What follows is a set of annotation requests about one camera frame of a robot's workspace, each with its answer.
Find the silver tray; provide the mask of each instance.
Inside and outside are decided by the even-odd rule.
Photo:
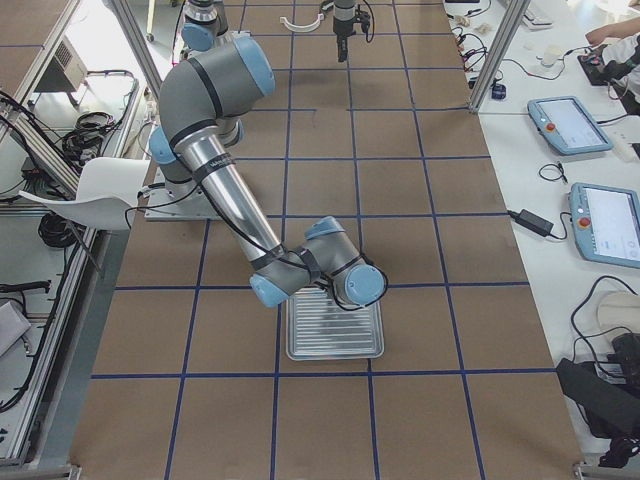
[[[292,360],[376,358],[384,352],[378,302],[347,312],[314,287],[287,300],[286,333]]]

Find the floor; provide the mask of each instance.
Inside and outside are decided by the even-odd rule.
[[[338,63],[317,6],[227,1],[276,92],[231,149],[293,247],[339,218],[388,275],[385,353],[294,362],[220,223],[134,224],[71,461],[97,479],[571,479],[580,460],[440,2],[373,3]]]

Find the white table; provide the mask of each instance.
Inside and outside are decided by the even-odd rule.
[[[595,7],[595,0],[563,2],[558,0],[533,0],[554,19],[554,27],[531,31],[521,25],[511,42],[506,58],[513,58],[536,74],[553,76],[559,65],[544,69],[536,56],[542,56],[546,47],[557,44],[563,50],[587,45],[585,33],[604,23],[616,20],[607,12]],[[451,14],[464,13],[477,4],[445,4]],[[474,26],[482,22],[497,29],[504,7],[494,0],[485,14],[473,19]],[[490,47],[495,30],[483,36]],[[515,64],[503,62],[501,71],[507,86],[504,101],[485,99],[480,108],[480,122],[487,146],[493,160],[502,195],[507,207],[520,211],[527,209],[554,223],[553,232],[562,234],[560,212],[568,210],[567,194],[572,183],[586,182],[629,188],[640,192],[640,159],[625,160],[616,149],[610,152],[577,157],[562,157],[555,153],[539,135],[526,114],[526,104],[533,98],[575,95],[596,119],[613,118],[624,113],[617,100],[608,97],[606,87],[593,87],[587,81],[578,64],[576,54],[566,58],[566,68],[554,81],[526,76]],[[622,135],[628,142],[640,141],[640,118],[625,118],[605,127],[611,136]],[[562,161],[568,184],[561,181],[547,182],[538,177],[538,170],[547,163]],[[580,257],[569,231],[564,242],[549,241],[513,224],[514,233],[523,263],[531,284],[536,306],[543,324],[553,360],[571,358],[573,341],[576,338],[571,328],[570,316],[575,307],[585,298],[594,281],[601,275],[613,275],[640,291],[640,270],[588,262]],[[608,293],[621,291],[622,286],[605,281],[577,317],[583,333],[600,331],[596,307]],[[611,346],[602,338],[593,339],[600,352],[611,351]],[[578,359],[588,359],[584,345],[578,347]],[[574,428],[582,451],[585,454],[608,450],[609,441],[593,437],[580,417],[574,403],[567,401]]]

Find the white curved object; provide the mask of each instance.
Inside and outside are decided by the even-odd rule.
[[[287,30],[290,30],[295,33],[313,32],[316,28],[320,26],[320,23],[322,22],[322,20],[324,20],[323,13],[319,13],[316,21],[313,23],[310,23],[309,25],[294,25],[289,20],[287,20],[287,17],[280,17],[280,23],[282,23],[287,28]]]
[[[126,230],[125,212],[138,205],[138,191],[148,169],[149,160],[98,157],[82,169],[75,200],[51,200],[22,190],[19,194],[77,224]]]

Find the light blue joint cap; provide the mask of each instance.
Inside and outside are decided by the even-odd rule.
[[[185,23],[182,28],[182,39],[190,48],[198,52],[206,52],[213,47],[213,35],[202,25]]]
[[[276,81],[260,45],[251,37],[236,38],[233,42],[262,95],[271,95],[276,88]]]
[[[356,305],[368,305],[384,292],[384,277],[373,265],[356,265],[347,274],[344,290]]]
[[[304,233],[304,238],[311,240],[312,238],[329,235],[330,233],[344,232],[344,228],[334,217],[324,217],[317,221],[309,230]]]
[[[160,127],[156,128],[149,137],[149,149],[153,159],[159,165],[169,165],[177,160],[164,131]]]
[[[289,298],[286,292],[280,290],[271,280],[262,275],[251,275],[249,283],[260,301],[269,308],[277,307]]]

